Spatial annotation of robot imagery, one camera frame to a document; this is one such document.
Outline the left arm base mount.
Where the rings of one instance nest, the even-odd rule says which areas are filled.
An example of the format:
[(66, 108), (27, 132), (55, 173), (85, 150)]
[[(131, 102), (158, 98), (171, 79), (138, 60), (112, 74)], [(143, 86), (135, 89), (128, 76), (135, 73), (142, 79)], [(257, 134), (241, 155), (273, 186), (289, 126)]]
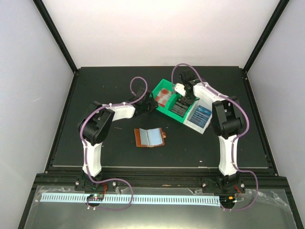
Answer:
[(75, 191), (84, 193), (105, 193), (113, 192), (117, 188), (117, 181), (94, 183), (88, 177), (77, 177), (75, 181)]

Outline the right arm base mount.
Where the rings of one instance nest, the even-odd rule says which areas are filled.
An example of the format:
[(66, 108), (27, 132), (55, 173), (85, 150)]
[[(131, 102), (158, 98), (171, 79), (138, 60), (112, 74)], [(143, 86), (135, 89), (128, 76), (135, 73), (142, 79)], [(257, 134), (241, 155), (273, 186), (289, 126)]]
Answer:
[(204, 193), (214, 194), (235, 194), (245, 193), (245, 188), (241, 187), (240, 180), (224, 181), (221, 177), (206, 177), (201, 179), (202, 190)]

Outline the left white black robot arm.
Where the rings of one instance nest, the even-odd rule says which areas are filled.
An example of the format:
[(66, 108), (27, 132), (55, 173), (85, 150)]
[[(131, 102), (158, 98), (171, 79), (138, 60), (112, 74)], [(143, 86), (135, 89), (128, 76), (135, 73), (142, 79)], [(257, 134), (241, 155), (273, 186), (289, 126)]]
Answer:
[(148, 114), (158, 107), (151, 91), (143, 95), (137, 93), (129, 101), (119, 104), (101, 104), (92, 102), (79, 123), (79, 134), (83, 145), (83, 173), (85, 184), (91, 190), (102, 186), (101, 150), (112, 122), (131, 119)]

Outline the brown leather card holder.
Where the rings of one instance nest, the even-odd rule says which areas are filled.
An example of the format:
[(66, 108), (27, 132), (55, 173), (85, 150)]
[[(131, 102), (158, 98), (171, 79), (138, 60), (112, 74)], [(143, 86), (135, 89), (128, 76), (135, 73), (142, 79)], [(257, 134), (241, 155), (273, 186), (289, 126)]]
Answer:
[(161, 128), (155, 129), (134, 129), (135, 142), (137, 147), (157, 147), (165, 145), (166, 133)]

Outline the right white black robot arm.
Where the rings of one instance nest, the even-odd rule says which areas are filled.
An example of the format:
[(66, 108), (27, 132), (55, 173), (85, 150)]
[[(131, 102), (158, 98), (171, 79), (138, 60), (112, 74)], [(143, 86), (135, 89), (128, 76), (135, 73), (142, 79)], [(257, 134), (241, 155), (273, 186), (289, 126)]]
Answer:
[(239, 137), (249, 129), (249, 119), (235, 96), (229, 97), (212, 88), (197, 71), (185, 70), (180, 74), (182, 83), (177, 83), (174, 90), (182, 98), (198, 99), (208, 105), (211, 114), (211, 125), (220, 143), (220, 177), (217, 188), (228, 192), (239, 178), (237, 165), (237, 146)]

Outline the black credit card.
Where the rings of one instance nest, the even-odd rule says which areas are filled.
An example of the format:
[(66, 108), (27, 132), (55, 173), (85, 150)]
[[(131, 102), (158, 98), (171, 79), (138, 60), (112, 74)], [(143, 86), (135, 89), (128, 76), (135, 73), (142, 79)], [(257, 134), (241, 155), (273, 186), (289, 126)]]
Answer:
[(185, 117), (185, 115), (187, 114), (190, 107), (191, 107), (191, 105), (189, 105), (188, 103), (177, 100), (174, 103), (174, 105), (171, 109), (171, 112), (173, 112), (174, 114), (176, 114), (180, 117)]

